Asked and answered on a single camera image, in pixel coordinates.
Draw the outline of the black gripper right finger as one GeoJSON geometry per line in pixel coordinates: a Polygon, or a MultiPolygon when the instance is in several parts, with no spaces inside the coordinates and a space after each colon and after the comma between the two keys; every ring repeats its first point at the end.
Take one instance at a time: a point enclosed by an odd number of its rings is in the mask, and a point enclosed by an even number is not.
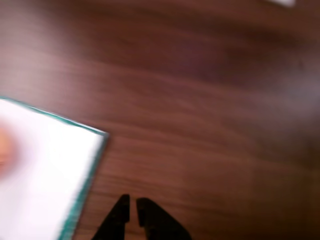
{"type": "Polygon", "coordinates": [[[189,232],[149,198],[136,200],[138,222],[147,240],[191,240],[189,232]]]}

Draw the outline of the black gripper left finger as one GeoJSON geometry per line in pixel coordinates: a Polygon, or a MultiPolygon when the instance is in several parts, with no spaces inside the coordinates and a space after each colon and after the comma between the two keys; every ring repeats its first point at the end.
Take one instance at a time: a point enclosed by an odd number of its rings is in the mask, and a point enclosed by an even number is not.
{"type": "Polygon", "coordinates": [[[92,240],[124,240],[130,221],[130,195],[123,194],[108,213],[92,240]]]}

